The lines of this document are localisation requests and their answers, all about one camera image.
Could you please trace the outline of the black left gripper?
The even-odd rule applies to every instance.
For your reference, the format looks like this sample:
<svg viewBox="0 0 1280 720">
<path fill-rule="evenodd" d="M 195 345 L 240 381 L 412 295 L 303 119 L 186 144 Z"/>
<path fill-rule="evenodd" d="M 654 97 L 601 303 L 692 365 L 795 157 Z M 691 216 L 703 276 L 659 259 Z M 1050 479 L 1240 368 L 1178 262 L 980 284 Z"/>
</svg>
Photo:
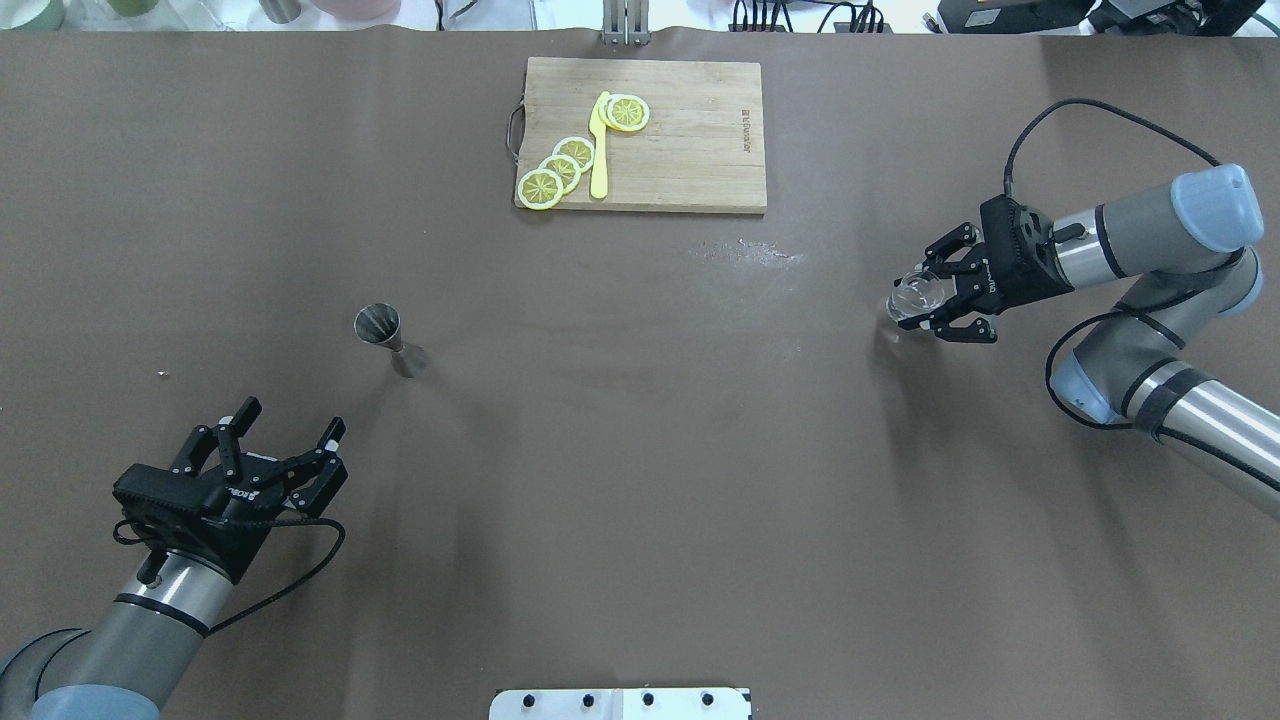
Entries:
<svg viewBox="0 0 1280 720">
<path fill-rule="evenodd" d="M 111 493 L 136 541 L 201 559 L 238 584 L 269 534 L 242 523 L 324 512 L 348 478 L 338 454 L 346 421 L 333 418 L 315 448 L 270 460 L 241 450 L 261 411 L 250 396 L 233 415 L 193 428 L 170 471 L 134 464 L 122 474 Z"/>
</svg>

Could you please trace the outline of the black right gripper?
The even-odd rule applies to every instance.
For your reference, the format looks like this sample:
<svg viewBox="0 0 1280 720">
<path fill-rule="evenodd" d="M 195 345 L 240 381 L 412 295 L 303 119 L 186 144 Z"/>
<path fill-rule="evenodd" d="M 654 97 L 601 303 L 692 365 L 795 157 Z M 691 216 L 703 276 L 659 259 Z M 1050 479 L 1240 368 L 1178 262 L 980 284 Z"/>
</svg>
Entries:
<svg viewBox="0 0 1280 720">
<path fill-rule="evenodd" d="M 968 254 L 980 250 L 986 259 L 984 292 L 970 306 L 979 313 L 977 319 L 954 325 L 957 315 L 942 306 L 899 319 L 899 329 L 923 331 L 947 343 L 993 345 L 998 333 L 986 315 L 1074 291 L 1057 261 L 1051 217 L 998 195 L 980 205 L 980 224 L 982 242 L 980 229 L 964 222 L 931 243 L 920 264 L 933 275 L 972 274 L 980 265 L 980 254 L 975 260 Z"/>
</svg>

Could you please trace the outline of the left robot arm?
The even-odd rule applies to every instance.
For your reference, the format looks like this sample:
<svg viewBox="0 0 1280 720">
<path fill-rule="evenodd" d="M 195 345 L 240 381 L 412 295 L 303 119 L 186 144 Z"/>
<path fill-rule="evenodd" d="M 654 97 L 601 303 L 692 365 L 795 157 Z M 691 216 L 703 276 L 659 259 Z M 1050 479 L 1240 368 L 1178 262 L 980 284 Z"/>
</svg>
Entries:
<svg viewBox="0 0 1280 720">
<path fill-rule="evenodd" d="M 197 425 L 165 466 L 136 464 L 111 493 L 122 516 L 114 541 L 147 553 L 92 628 L 45 632 L 3 662 L 5 719 L 156 719 L 202 643 L 298 589 L 330 562 L 344 527 L 325 516 L 346 483 L 346 423 L 289 457 L 243 450 L 262 406 L 247 397 L 232 415 Z M 283 591 L 230 616 L 224 607 L 269 534 L 328 527 L 335 539 Z"/>
</svg>

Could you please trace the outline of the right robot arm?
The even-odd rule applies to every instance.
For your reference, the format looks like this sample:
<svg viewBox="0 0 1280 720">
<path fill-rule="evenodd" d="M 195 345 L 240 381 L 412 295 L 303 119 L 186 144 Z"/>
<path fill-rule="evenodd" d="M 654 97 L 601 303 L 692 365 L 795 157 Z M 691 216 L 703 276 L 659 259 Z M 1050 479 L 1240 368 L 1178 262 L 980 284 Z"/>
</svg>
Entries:
<svg viewBox="0 0 1280 720">
<path fill-rule="evenodd" d="M 1265 287 L 1265 220 L 1236 164 L 1051 218 L 1001 193 L 929 245 L 886 301 L 902 331 L 992 343 L 1014 307 L 1130 281 L 1110 310 L 1066 331 L 1044 384 L 1071 420 L 1202 454 L 1219 482 L 1277 516 L 1277 415 L 1181 357 L 1207 324 Z"/>
</svg>

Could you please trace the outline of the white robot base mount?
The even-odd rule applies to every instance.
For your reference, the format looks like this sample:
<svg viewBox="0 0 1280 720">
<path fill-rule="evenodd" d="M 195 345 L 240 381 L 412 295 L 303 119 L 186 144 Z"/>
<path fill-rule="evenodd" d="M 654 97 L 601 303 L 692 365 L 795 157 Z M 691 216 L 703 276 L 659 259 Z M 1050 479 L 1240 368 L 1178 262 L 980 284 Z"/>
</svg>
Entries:
<svg viewBox="0 0 1280 720">
<path fill-rule="evenodd" d="M 750 691 L 732 687 L 508 689 L 489 719 L 753 719 Z"/>
</svg>

